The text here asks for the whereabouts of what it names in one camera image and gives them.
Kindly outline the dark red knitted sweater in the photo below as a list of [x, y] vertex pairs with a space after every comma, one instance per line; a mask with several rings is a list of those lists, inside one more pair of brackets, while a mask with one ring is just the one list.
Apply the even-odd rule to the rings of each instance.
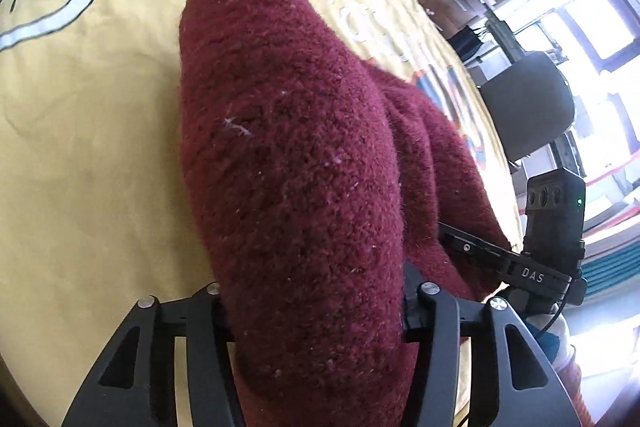
[[396, 426], [416, 348], [404, 264], [458, 297], [491, 275], [441, 223], [508, 241], [468, 147], [308, 0], [186, 0], [182, 169], [252, 426]]

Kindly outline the dark grey office chair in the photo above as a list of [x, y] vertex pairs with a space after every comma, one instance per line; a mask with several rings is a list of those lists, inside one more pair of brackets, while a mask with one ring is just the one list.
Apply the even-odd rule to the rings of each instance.
[[541, 51], [526, 54], [485, 82], [480, 95], [511, 162], [558, 139], [574, 122], [570, 85]]

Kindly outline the yellow printed bed cover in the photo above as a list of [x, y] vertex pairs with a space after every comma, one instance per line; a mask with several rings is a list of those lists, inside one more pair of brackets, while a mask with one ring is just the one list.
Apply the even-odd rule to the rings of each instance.
[[[497, 132], [418, 2], [310, 1], [454, 122], [520, 246]], [[208, 277], [178, 159], [184, 2], [1, 2], [1, 358], [51, 426], [134, 300], [187, 296]]]

